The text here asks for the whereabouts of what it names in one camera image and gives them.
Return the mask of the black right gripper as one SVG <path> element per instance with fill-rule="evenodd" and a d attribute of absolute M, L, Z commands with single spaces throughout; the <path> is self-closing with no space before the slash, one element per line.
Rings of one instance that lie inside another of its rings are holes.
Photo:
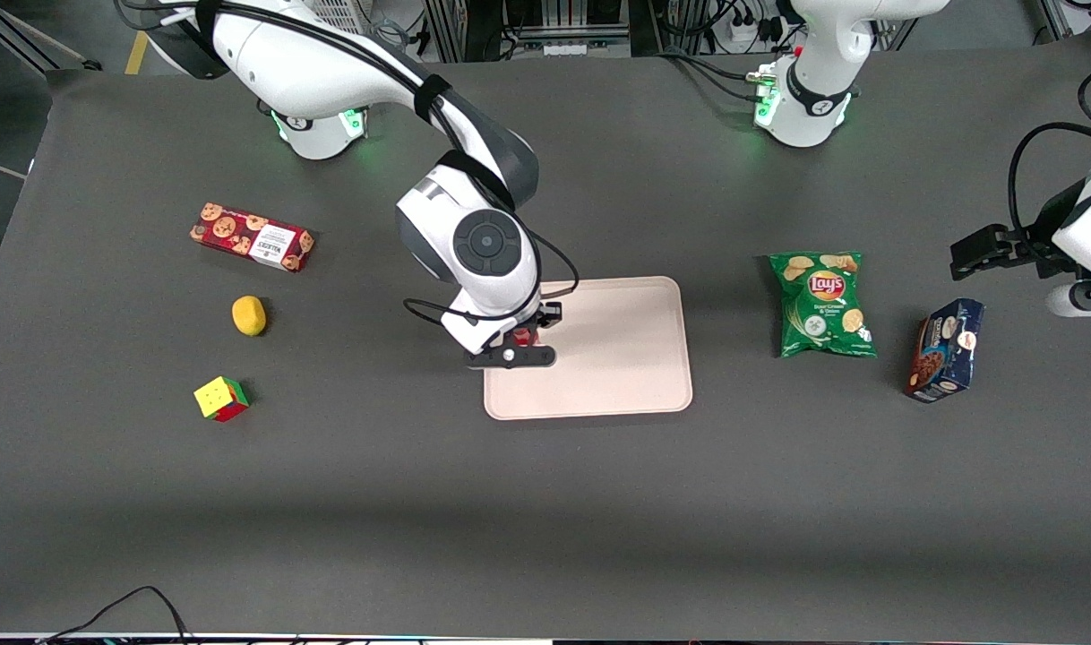
<path fill-rule="evenodd" d="M 533 347 L 542 347 L 543 342 L 541 341 L 541 329 L 550 329 L 562 321 L 563 318 L 563 304 L 562 303 L 538 303 L 537 310 L 533 314 L 518 322 L 518 329 L 531 329 L 532 335 L 530 339 L 532 341 Z"/>

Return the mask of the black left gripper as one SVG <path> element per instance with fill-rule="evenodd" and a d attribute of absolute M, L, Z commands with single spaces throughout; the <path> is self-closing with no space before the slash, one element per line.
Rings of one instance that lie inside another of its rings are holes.
<path fill-rule="evenodd" d="M 986 270 L 988 262 L 999 260 L 1007 260 L 1005 268 L 1033 264 L 1038 274 L 1082 274 L 1081 265 L 1054 243 L 1053 236 L 1072 215 L 1083 187 L 1074 184 L 1064 189 L 1042 205 L 1036 220 L 1024 226 L 1019 217 L 1017 188 L 1009 184 L 1011 228 L 990 224 L 951 244 L 951 280 L 964 280 Z"/>

